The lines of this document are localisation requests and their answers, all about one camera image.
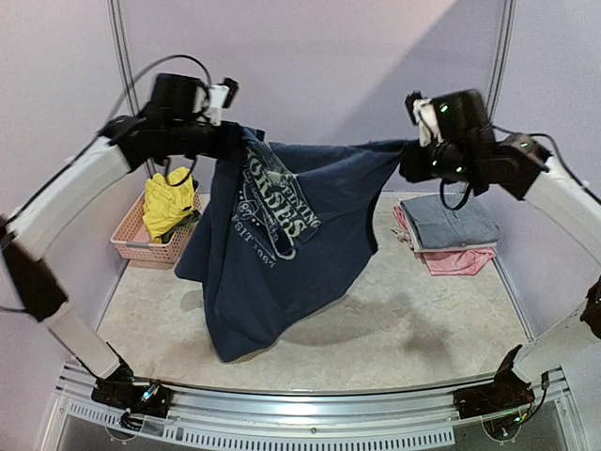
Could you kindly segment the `aluminium corner post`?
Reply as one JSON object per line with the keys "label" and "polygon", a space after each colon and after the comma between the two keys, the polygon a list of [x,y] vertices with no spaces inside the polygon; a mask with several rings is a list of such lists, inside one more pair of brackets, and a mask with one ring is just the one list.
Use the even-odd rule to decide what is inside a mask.
{"label": "aluminium corner post", "polygon": [[516,0],[504,0],[502,2],[500,27],[486,94],[486,109],[490,118],[495,116],[500,101],[503,77],[506,71],[513,35],[515,15]]}
{"label": "aluminium corner post", "polygon": [[119,0],[107,0],[109,24],[112,29],[116,53],[116,63],[121,77],[123,101],[132,116],[139,112],[139,101],[134,86],[131,85],[133,73],[130,52],[127,43],[126,27],[122,4]]}

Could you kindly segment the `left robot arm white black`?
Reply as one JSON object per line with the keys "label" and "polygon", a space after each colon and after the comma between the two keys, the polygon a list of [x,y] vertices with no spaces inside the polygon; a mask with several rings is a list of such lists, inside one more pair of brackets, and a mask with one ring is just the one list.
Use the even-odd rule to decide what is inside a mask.
{"label": "left robot arm white black", "polygon": [[174,156],[224,160],[240,143],[240,127],[223,119],[239,91],[225,78],[206,86],[190,76],[160,73],[135,116],[110,115],[92,141],[12,217],[1,221],[2,258],[21,305],[97,379],[120,408],[139,400],[118,354],[80,316],[46,262],[47,251],[98,197],[143,163]]}

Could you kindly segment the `aluminium front rail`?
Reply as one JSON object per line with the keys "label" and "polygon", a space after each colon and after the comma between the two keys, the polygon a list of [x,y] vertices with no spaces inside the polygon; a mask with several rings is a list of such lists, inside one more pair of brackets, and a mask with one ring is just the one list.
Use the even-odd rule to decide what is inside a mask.
{"label": "aluminium front rail", "polygon": [[91,398],[92,378],[66,365],[57,381],[42,446],[46,450],[582,450],[586,443],[563,373],[537,390],[534,417],[513,428],[517,411],[462,418],[458,389],[481,378],[384,392],[235,392],[176,384],[163,419],[137,431],[120,411]]}

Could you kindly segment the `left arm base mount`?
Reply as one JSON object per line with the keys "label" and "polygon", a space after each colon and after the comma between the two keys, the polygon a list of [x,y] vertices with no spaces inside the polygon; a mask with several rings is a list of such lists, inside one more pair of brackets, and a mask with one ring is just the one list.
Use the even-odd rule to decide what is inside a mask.
{"label": "left arm base mount", "polygon": [[133,414],[166,418],[174,391],[158,380],[136,378],[124,362],[105,379],[96,379],[91,399]]}

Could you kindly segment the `pink plastic laundry basket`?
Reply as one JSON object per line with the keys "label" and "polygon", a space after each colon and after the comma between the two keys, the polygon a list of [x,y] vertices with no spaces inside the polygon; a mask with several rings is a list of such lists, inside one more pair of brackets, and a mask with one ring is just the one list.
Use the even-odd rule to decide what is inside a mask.
{"label": "pink plastic laundry basket", "polygon": [[181,257],[196,227],[194,221],[178,227],[168,243],[156,243],[143,221],[145,194],[141,193],[113,233],[110,243],[135,267],[167,270]]}

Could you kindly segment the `grey blue button shirt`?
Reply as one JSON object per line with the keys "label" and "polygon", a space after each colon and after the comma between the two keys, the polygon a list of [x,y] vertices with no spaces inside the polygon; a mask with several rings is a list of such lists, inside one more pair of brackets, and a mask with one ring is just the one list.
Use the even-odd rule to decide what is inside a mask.
{"label": "grey blue button shirt", "polygon": [[449,210],[439,194],[421,195],[399,201],[411,235],[424,246],[498,242],[501,233],[491,216],[474,198],[460,210]]}

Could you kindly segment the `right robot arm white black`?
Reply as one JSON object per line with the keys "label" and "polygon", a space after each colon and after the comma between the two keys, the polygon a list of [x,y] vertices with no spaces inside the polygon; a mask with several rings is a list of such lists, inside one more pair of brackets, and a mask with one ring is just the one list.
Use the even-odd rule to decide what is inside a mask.
{"label": "right robot arm white black", "polygon": [[[481,92],[468,89],[429,98],[408,94],[405,107],[419,143],[404,157],[410,183],[464,183],[478,196],[497,186],[547,220],[544,230],[570,240],[593,263],[600,261],[600,200],[569,169],[555,141],[542,132],[517,132],[493,123]],[[600,285],[527,345],[510,351],[485,390],[485,401],[506,409],[526,385],[600,341]]]}

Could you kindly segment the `yellow garment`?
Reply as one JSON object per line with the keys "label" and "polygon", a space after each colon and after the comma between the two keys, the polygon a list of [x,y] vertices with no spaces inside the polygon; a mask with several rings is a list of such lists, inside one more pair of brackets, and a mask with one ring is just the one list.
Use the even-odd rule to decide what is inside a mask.
{"label": "yellow garment", "polygon": [[184,166],[146,181],[143,222],[154,243],[163,243],[166,234],[193,214],[194,197],[193,177]]}

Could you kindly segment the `pink folded garment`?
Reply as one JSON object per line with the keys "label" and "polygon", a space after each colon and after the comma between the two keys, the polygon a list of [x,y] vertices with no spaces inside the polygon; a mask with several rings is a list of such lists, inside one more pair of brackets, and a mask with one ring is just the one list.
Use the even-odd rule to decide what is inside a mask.
{"label": "pink folded garment", "polygon": [[475,276],[496,257],[492,248],[462,249],[442,252],[419,252],[417,239],[411,235],[409,221],[400,206],[393,207],[397,228],[392,232],[405,242],[413,255],[428,269],[431,276]]}

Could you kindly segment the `white folded shirt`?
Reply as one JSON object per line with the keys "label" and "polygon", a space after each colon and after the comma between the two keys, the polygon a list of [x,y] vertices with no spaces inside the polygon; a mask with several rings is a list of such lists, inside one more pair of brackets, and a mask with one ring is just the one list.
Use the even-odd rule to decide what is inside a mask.
{"label": "white folded shirt", "polygon": [[497,242],[487,242],[487,243],[476,243],[476,244],[458,244],[458,245],[447,245],[441,247],[432,247],[432,246],[424,246],[422,245],[417,238],[406,236],[405,242],[409,244],[409,247],[415,253],[437,253],[437,252],[459,252],[459,251],[467,251],[471,249],[487,249],[487,248],[495,248],[497,246]]}

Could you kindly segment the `left aluminium corner post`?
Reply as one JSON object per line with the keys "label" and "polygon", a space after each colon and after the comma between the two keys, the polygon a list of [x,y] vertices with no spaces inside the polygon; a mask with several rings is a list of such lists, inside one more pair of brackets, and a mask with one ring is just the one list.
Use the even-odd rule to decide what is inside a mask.
{"label": "left aluminium corner post", "polygon": [[121,77],[123,101],[132,116],[139,112],[139,101],[134,86],[131,85],[133,73],[130,52],[127,43],[126,27],[122,4],[119,0],[107,0],[109,24],[112,29],[116,53],[116,63]]}

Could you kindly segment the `navy blue garment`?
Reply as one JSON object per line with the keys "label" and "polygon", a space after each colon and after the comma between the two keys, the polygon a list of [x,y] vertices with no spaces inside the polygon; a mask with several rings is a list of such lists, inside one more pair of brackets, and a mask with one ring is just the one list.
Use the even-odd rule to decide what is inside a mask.
{"label": "navy blue garment", "polygon": [[345,295],[377,252],[379,195],[418,146],[290,145],[243,131],[236,154],[215,164],[209,201],[175,270],[201,284],[223,362],[271,347]]}

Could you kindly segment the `right aluminium corner post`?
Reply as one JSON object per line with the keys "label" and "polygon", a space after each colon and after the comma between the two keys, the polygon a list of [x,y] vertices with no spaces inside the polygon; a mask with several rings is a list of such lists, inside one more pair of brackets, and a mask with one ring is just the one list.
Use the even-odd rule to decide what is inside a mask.
{"label": "right aluminium corner post", "polygon": [[513,35],[515,15],[516,0],[504,0],[502,2],[500,27],[486,94],[486,109],[490,118],[495,116],[500,101],[503,77],[506,71]]}

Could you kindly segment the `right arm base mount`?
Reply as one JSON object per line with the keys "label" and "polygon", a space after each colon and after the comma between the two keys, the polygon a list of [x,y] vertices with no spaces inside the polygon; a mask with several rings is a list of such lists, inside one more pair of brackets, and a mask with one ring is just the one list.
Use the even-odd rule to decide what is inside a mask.
{"label": "right arm base mount", "polygon": [[521,424],[540,410],[547,397],[549,375],[547,372],[541,375],[543,395],[539,404],[534,407],[532,384],[523,381],[514,372],[515,359],[522,348],[522,345],[517,345],[507,353],[492,382],[453,391],[453,403],[461,419],[516,409],[528,404],[527,411],[516,420]]}

